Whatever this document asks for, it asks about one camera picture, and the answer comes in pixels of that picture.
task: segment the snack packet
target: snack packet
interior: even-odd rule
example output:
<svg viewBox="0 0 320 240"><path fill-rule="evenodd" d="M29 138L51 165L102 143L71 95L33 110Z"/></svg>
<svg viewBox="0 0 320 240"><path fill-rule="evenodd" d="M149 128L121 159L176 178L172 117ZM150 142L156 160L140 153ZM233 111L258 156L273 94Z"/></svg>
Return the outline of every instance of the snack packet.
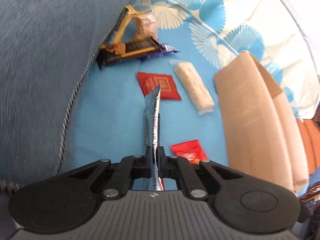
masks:
<svg viewBox="0 0 320 240"><path fill-rule="evenodd" d="M214 102L195 67L190 62L179 62L174 72L198 110L198 114L213 112Z"/></svg>
<svg viewBox="0 0 320 240"><path fill-rule="evenodd" d="M144 96L160 85L162 99L181 100L171 75L137 72L137 79Z"/></svg>
<svg viewBox="0 0 320 240"><path fill-rule="evenodd" d="M190 163L199 164L201 160L208 159L199 140L171 145L170 149L175 155L187 158Z"/></svg>
<svg viewBox="0 0 320 240"><path fill-rule="evenodd" d="M141 61L144 61L146 59L151 59L151 58L154 58L154 57L167 56L167 55L172 54L172 53L180 52L180 51L176 50L174 47L172 47L171 45L169 45L167 43L162 44L161 46L163 47L162 51L147 54L145 57L140 57L139 59Z"/></svg>
<svg viewBox="0 0 320 240"><path fill-rule="evenodd" d="M104 68L114 63L133 58L144 58L150 53L162 51L164 51L164 47L153 38L122 42L114 45L102 44L96 61L100 68Z"/></svg>
<svg viewBox="0 0 320 240"><path fill-rule="evenodd" d="M147 146L152 146L152 170L151 178L143 179L143 190L164 190L163 181L158 177L157 148L158 148L158 118L160 111L160 86L156 86L144 98L144 132L143 132L143 150Z"/></svg>
<svg viewBox="0 0 320 240"><path fill-rule="evenodd" d="M158 40L158 26L152 10L144 11L143 14L136 15L134 17L134 22L138 32L133 37L133 40L140 40L148 37L152 37L156 41Z"/></svg>
<svg viewBox="0 0 320 240"><path fill-rule="evenodd" d="M112 45L119 44L122 41L122 37L124 35L124 31L129 25L129 23L134 19L135 17L144 14L144 11L138 12L136 11L130 4L127 4L124 9L124 15L121 19L121 22L117 26L117 30L114 33L114 37L111 41Z"/></svg>

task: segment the candy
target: candy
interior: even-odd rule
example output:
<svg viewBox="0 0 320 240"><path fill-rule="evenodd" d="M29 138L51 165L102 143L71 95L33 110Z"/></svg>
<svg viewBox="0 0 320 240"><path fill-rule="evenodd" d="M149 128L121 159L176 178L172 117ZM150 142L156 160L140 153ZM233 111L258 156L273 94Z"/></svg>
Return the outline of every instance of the candy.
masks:
<svg viewBox="0 0 320 240"><path fill-rule="evenodd" d="M190 62L180 62L174 72L198 110L198 114L213 112L214 102L195 67Z"/></svg>
<svg viewBox="0 0 320 240"><path fill-rule="evenodd" d="M97 57L97 63L100 68L104 68L128 59L137 58L143 61L149 58L167 56L177 52L179 51L169 44L161 45L150 37L137 41L122 42L115 45L102 44Z"/></svg>
<svg viewBox="0 0 320 240"><path fill-rule="evenodd" d="M171 145L170 149L175 155L187 158L190 163L199 164L200 160L208 159L200 146L199 140Z"/></svg>
<svg viewBox="0 0 320 240"><path fill-rule="evenodd" d="M154 40L158 40L158 26L152 10L148 10L143 14L137 15L134 18L134 22L138 32L135 34L133 40L140 40L148 37L152 37Z"/></svg>
<svg viewBox="0 0 320 240"><path fill-rule="evenodd" d="M160 85L161 99L181 100L171 75L137 72L137 79L144 96Z"/></svg>

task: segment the black chocolate wrapper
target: black chocolate wrapper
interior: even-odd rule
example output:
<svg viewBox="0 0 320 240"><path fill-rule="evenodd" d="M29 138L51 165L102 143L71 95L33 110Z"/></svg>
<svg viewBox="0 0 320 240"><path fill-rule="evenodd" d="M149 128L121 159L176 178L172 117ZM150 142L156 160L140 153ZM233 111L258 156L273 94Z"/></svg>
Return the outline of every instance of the black chocolate wrapper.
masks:
<svg viewBox="0 0 320 240"><path fill-rule="evenodd" d="M124 62L128 59L144 58L150 54L158 53L164 50L164 47L153 38L146 38L138 41L128 41L116 45L104 44L104 46L108 46L108 48L101 49L96 60L100 68L104 68L118 62ZM119 55L116 55L114 51L117 46L125 46L125 51Z"/></svg>

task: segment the red snack packet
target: red snack packet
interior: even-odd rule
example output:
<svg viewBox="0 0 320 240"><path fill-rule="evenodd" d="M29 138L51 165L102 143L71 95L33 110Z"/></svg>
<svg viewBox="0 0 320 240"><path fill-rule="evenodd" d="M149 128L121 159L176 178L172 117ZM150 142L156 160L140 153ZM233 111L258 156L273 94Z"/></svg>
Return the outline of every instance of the red snack packet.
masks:
<svg viewBox="0 0 320 240"><path fill-rule="evenodd" d="M200 146L199 140L171 145L170 149L175 155L185 157L194 164L199 164L200 160L208 159L204 150Z"/></svg>
<svg viewBox="0 0 320 240"><path fill-rule="evenodd" d="M177 86L171 75L137 72L137 79L144 96L160 85L161 99L181 100Z"/></svg>

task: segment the metal screw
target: metal screw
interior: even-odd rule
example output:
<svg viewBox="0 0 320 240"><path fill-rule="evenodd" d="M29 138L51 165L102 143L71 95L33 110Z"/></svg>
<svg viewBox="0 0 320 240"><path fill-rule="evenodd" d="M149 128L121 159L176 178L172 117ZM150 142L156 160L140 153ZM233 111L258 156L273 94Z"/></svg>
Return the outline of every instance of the metal screw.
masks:
<svg viewBox="0 0 320 240"><path fill-rule="evenodd" d="M194 189L191 191L191 196L193 197L205 197L205 195L207 195L207 193L202 189Z"/></svg>
<svg viewBox="0 0 320 240"><path fill-rule="evenodd" d="M105 189L103 191L103 194L106 196L106 197L116 197L119 195L119 191L117 191L116 189L114 188L108 188L108 189Z"/></svg>

